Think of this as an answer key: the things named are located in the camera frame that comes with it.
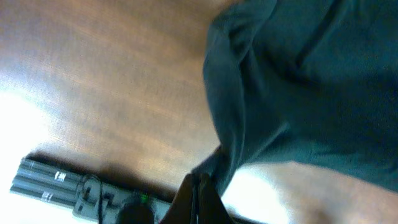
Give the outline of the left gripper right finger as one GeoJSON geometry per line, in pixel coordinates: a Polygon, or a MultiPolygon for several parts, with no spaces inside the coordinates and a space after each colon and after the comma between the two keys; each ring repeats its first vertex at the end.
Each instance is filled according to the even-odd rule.
{"type": "Polygon", "coordinates": [[[208,174],[200,174],[198,186],[198,223],[234,224],[208,174]]]}

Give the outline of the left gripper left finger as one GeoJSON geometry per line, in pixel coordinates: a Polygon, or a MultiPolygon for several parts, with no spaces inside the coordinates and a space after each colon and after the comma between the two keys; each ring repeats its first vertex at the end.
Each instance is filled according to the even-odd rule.
{"type": "Polygon", "coordinates": [[[193,174],[187,174],[171,206],[160,224],[194,224],[197,222],[197,184],[193,174]]]}

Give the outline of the dark green t-shirt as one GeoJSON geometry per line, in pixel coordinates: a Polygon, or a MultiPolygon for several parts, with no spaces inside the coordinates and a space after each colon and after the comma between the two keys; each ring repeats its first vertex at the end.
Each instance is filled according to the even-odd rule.
{"type": "Polygon", "coordinates": [[[195,172],[295,161],[397,190],[397,2],[243,1],[208,29],[220,141],[195,172]]]}

